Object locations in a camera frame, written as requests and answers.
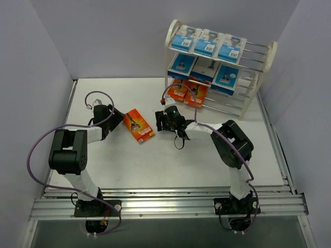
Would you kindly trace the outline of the orange Gillette Fusion5 box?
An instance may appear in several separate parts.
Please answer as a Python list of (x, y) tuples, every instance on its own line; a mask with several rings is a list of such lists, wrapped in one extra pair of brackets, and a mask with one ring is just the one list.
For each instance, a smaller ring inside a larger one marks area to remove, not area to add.
[(125, 114), (123, 123), (139, 144), (155, 135), (152, 127), (146, 122), (136, 108)]
[(190, 87), (190, 82), (187, 80), (174, 79), (172, 82), (172, 87), (167, 91), (167, 95), (174, 100), (184, 101), (186, 94), (188, 93), (188, 88)]
[(208, 91), (208, 87), (196, 83), (190, 83), (189, 87), (191, 91), (187, 91), (184, 103), (191, 106), (201, 107)]

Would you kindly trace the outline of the grey Harry's box blue razor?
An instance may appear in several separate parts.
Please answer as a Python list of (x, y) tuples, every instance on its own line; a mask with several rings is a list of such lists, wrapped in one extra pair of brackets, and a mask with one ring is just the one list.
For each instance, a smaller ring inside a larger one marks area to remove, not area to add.
[(189, 78), (194, 81), (211, 83), (215, 77), (220, 62), (204, 57), (198, 57)]

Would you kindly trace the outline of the clear Gillette blister pack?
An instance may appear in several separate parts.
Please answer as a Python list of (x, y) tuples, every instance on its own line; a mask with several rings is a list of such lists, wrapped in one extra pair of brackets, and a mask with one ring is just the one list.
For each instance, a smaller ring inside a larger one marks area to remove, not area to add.
[(202, 29), (200, 28), (182, 25), (172, 39), (170, 47), (184, 52), (190, 52), (199, 39), (201, 32)]
[(213, 57), (224, 40), (224, 33), (219, 33), (209, 29), (203, 29), (195, 46), (193, 53)]

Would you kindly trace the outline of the white Gillette Skinguard razor pack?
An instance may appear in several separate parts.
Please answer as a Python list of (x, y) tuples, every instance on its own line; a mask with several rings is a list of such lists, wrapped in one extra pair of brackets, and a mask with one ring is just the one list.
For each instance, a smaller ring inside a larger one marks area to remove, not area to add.
[(217, 54), (217, 58), (230, 63), (238, 64), (246, 42), (246, 38), (225, 34)]

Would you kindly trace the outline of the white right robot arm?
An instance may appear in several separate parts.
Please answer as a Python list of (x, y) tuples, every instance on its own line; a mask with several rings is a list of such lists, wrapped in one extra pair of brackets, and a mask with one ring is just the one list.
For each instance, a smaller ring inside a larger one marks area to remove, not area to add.
[(158, 131), (169, 131), (185, 140), (212, 141), (222, 162), (230, 172), (230, 208), (242, 213), (248, 208), (246, 197), (251, 193), (249, 181), (253, 175), (248, 168), (254, 150), (253, 143), (239, 125), (228, 120), (224, 123), (198, 123), (185, 119), (176, 106), (155, 113)]

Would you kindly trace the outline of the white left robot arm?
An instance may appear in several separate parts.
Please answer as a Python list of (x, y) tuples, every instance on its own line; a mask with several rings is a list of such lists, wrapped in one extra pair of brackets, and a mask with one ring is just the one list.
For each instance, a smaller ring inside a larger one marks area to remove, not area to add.
[(111, 104), (96, 105), (87, 127), (61, 128), (54, 133), (49, 167), (78, 190), (78, 200), (86, 204), (85, 209), (91, 216), (100, 216), (104, 212), (104, 203), (100, 188), (93, 183), (86, 169), (88, 144), (104, 140), (124, 118), (125, 114)]

